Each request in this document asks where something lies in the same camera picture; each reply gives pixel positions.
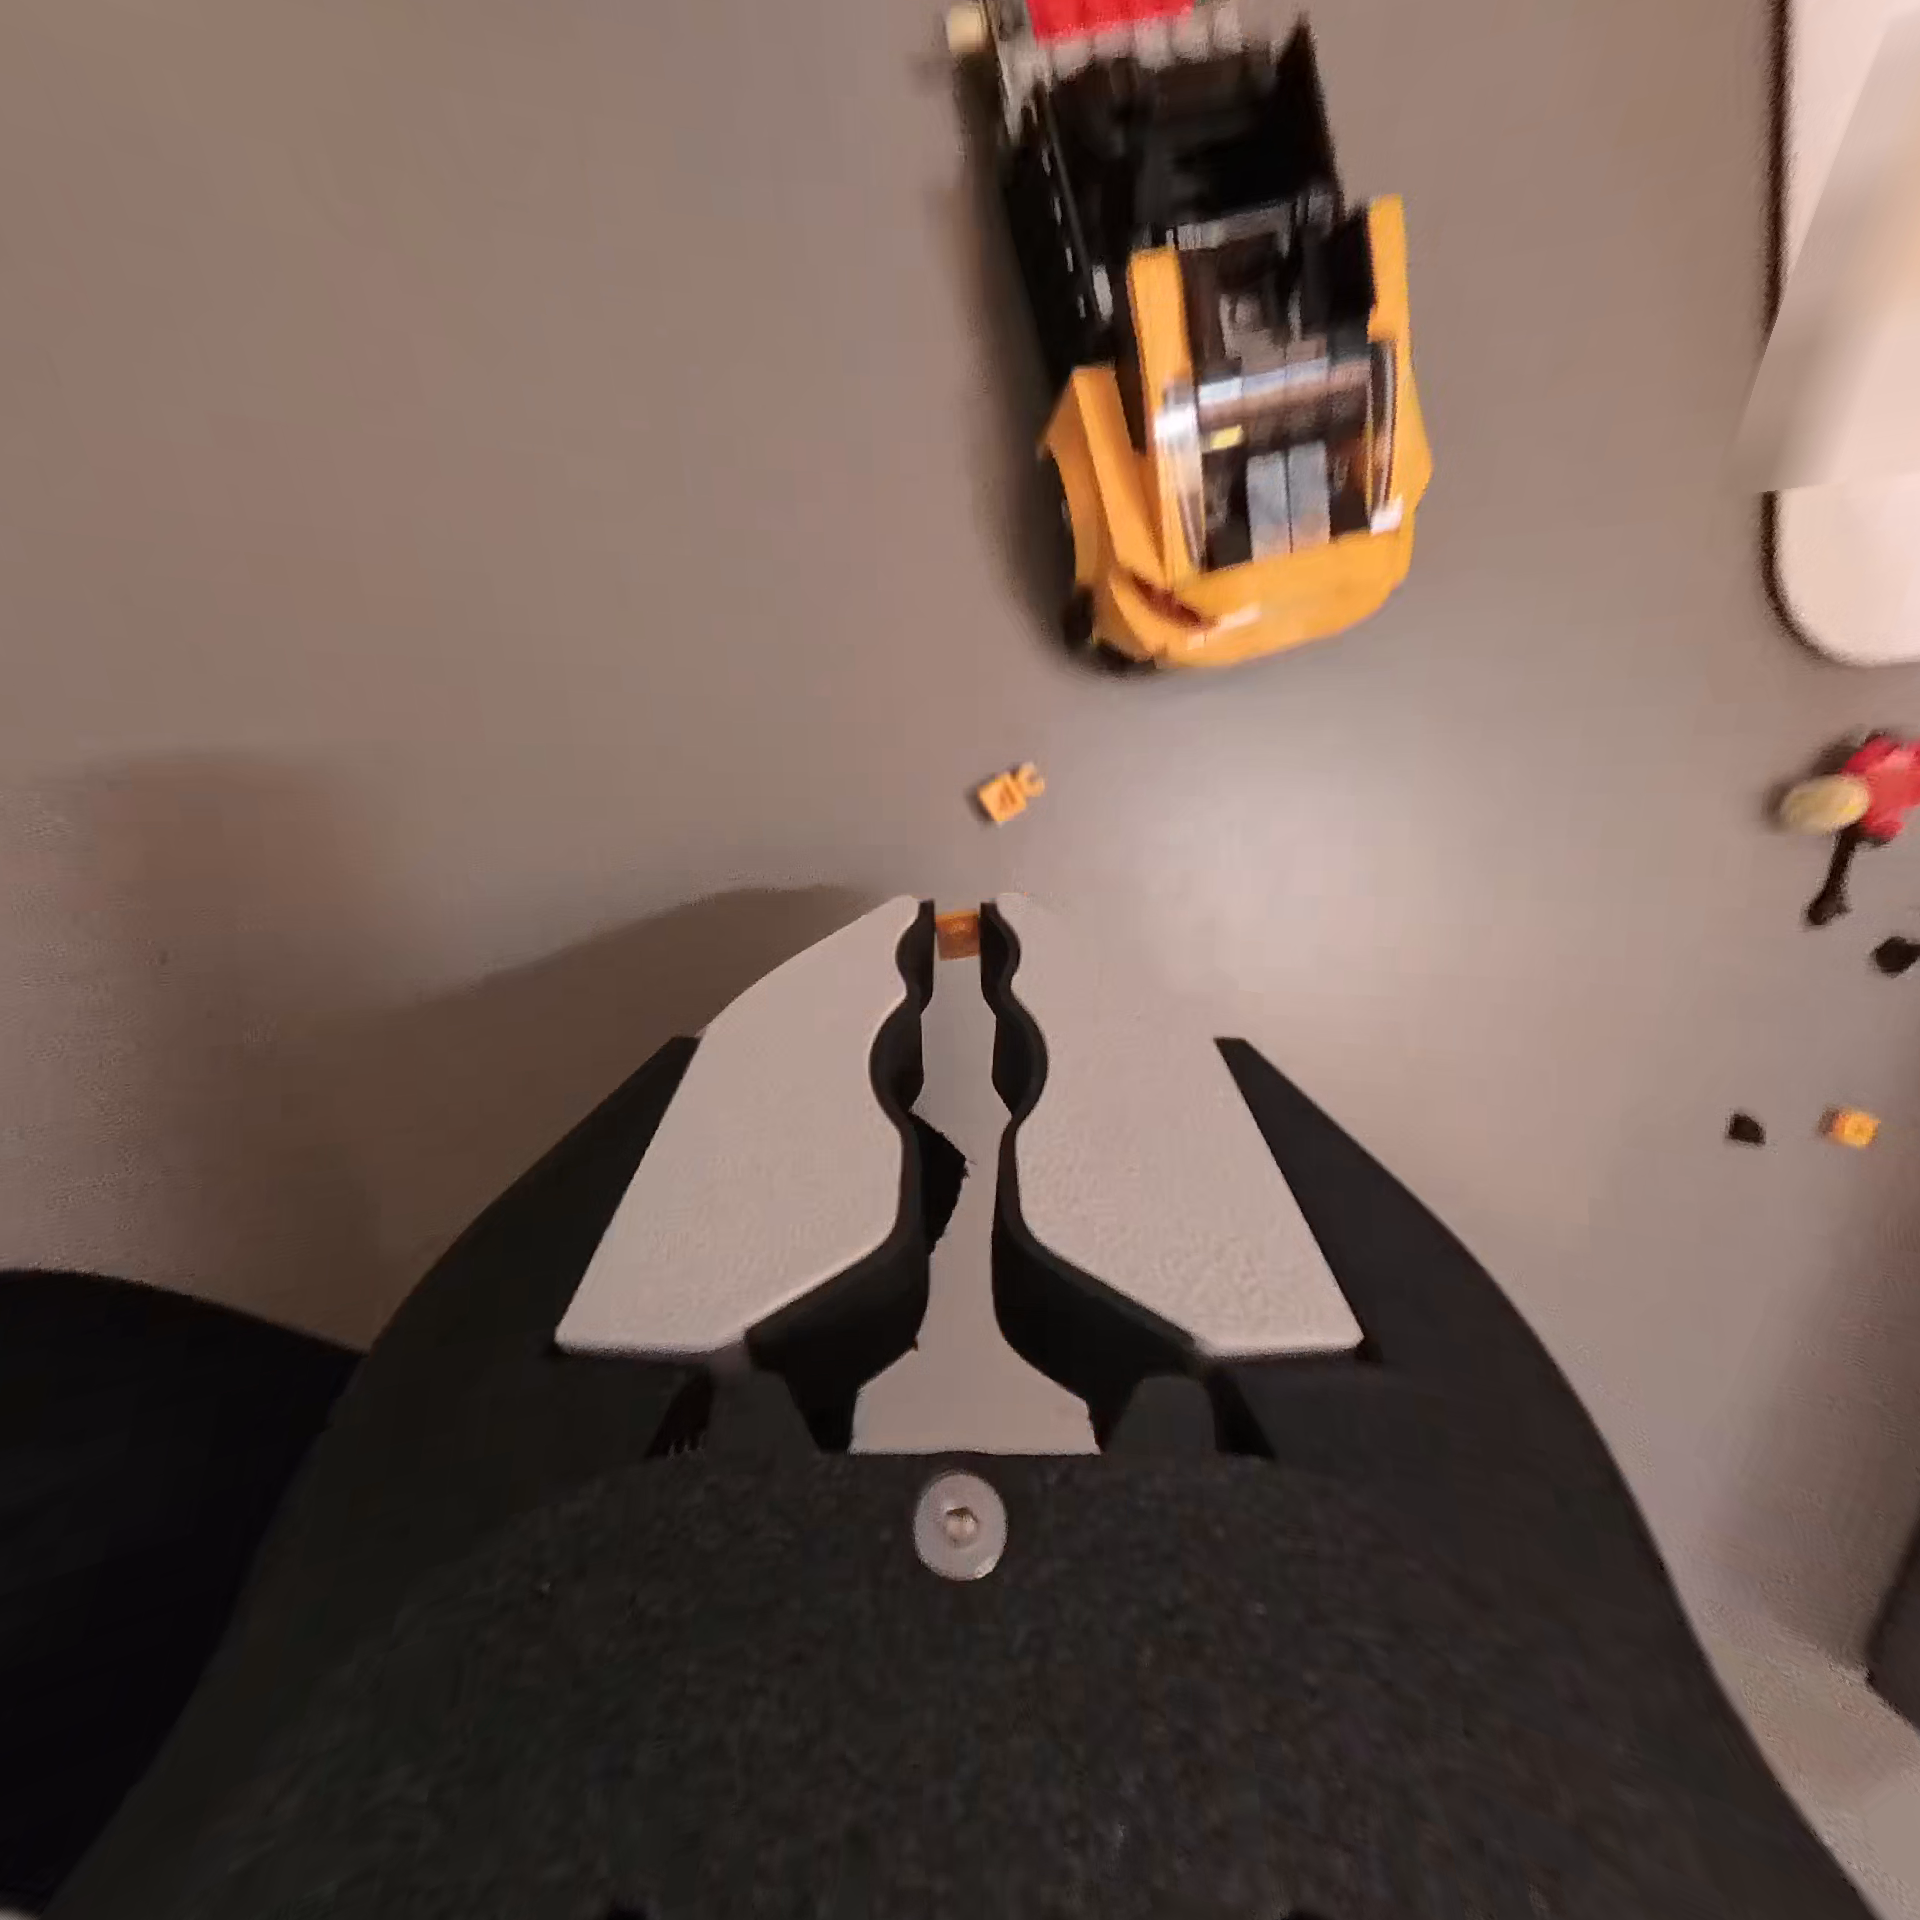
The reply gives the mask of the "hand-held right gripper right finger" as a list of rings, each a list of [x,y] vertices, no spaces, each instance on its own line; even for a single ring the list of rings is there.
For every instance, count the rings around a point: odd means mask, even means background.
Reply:
[[[1259,1449],[1236,1377],[1351,1370],[1365,1330],[1220,1042],[1034,897],[979,907],[1005,1108],[993,1307],[1005,1344],[1111,1449],[1140,1385]]]

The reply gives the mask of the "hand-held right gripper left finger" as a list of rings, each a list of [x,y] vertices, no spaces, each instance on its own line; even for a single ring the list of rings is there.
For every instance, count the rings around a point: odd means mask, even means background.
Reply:
[[[911,1354],[970,1176],[919,1115],[933,902],[897,897],[708,1022],[556,1329],[590,1361],[772,1377],[847,1452]]]

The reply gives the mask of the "orange lego car model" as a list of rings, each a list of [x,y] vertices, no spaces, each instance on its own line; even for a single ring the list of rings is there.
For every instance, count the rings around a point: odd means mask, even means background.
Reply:
[[[1313,27],[946,5],[1046,376],[1062,638],[1147,669],[1334,638],[1404,585],[1434,453],[1399,197],[1351,200]]]

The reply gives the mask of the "white metal book stand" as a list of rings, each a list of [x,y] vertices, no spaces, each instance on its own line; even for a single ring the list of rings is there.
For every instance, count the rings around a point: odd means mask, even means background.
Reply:
[[[1918,659],[1918,5],[1770,5],[1763,342],[1735,475],[1806,646]]]

